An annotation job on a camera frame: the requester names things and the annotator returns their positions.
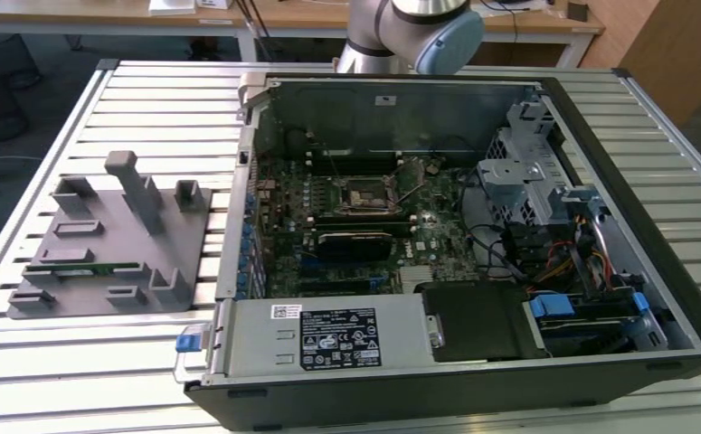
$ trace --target barcode sticker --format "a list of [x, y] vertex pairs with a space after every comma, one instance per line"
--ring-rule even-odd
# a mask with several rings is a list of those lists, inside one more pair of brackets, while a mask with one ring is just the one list
[[233, 25], [231, 20], [199, 20], [201, 24], [215, 24], [215, 25]]
[[302, 313], [302, 305], [273, 305], [271, 319], [296, 319]]
[[396, 106], [396, 96], [394, 95], [380, 95], [374, 97], [374, 105], [382, 107], [394, 107]]

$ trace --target white box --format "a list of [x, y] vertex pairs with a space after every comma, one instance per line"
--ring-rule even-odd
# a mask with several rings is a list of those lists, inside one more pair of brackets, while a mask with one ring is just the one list
[[210, 7], [213, 9], [230, 9], [234, 0], [197, 0], [199, 7]]
[[194, 14], [194, 0], [151, 0], [149, 14], [153, 16]]

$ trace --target power supply label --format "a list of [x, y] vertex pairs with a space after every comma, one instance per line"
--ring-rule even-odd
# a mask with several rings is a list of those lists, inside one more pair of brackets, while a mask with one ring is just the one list
[[302, 311], [301, 365], [306, 371], [382, 366], [373, 308]]

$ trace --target metal slatted table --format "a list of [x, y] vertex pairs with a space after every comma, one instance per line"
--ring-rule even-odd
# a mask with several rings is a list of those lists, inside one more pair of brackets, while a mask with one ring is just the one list
[[[0, 432], [225, 432], [185, 397], [171, 376], [174, 340], [211, 319], [219, 252], [241, 123], [238, 80], [246, 71], [328, 72], [329, 65], [125, 61], [96, 71], [70, 121], [0, 235]], [[632, 79], [609, 71], [474, 68], [461, 73], [560, 79], [659, 228], [701, 287], [701, 155]], [[14, 321], [6, 316], [20, 272], [38, 250], [60, 175], [95, 188], [109, 151], [131, 149], [138, 170], [170, 188], [197, 179], [214, 190], [194, 309], [179, 314]], [[583, 180], [588, 174], [572, 148]], [[191, 358], [190, 369], [203, 360]], [[321, 432], [615, 433], [643, 428], [701, 432], [701, 376], [656, 384], [609, 405], [412, 420]]]

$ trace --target black plastic cover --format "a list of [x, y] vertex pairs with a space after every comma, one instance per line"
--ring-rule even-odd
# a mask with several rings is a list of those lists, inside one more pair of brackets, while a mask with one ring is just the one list
[[524, 311], [524, 288], [505, 281], [421, 283], [426, 315], [438, 317], [445, 344], [436, 362], [516, 360], [548, 357], [532, 334]]

